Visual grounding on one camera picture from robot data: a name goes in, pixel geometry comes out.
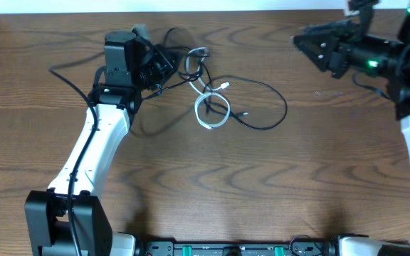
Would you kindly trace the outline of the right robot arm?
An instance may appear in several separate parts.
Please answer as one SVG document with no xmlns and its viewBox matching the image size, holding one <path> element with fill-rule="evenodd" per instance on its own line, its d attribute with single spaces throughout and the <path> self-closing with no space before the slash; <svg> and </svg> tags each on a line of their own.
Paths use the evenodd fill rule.
<svg viewBox="0 0 410 256">
<path fill-rule="evenodd" d="M 372 77 L 387 79 L 383 97 L 394 103 L 396 119 L 407 145 L 410 162 L 410 5 L 397 39 L 368 34 L 375 1 L 348 1 L 350 19 L 308 26 L 293 37 L 293 45 L 322 72 L 340 79 L 354 69 Z M 319 250 L 321 255 L 410 255 L 407 245 L 371 239 L 365 235 L 337 235 Z"/>
</svg>

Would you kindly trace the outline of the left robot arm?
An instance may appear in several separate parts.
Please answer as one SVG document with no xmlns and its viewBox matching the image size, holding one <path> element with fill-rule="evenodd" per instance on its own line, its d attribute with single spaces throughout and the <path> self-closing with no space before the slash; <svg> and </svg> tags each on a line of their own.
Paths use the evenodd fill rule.
<svg viewBox="0 0 410 256">
<path fill-rule="evenodd" d="M 31 191 L 24 210 L 33 255 L 140 255 L 134 235 L 116 233 L 101 204 L 120 142 L 142 104 L 177 71 L 179 53 L 153 44 L 143 23 L 105 35 L 88 94 L 85 123 L 68 160 L 44 191 Z"/>
</svg>

